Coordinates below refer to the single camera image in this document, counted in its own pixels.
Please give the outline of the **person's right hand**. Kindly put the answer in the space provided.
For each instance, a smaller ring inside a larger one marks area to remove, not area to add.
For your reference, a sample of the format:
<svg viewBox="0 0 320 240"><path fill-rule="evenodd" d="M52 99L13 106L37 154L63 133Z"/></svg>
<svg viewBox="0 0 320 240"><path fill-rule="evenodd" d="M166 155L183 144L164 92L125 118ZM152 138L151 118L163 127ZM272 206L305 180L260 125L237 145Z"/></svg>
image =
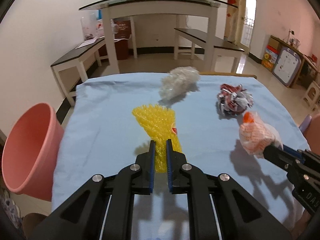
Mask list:
<svg viewBox="0 0 320 240"><path fill-rule="evenodd" d="M291 230L292 239L312 239L312 230L311 215L307 210L304 210L301 218Z"/></svg>

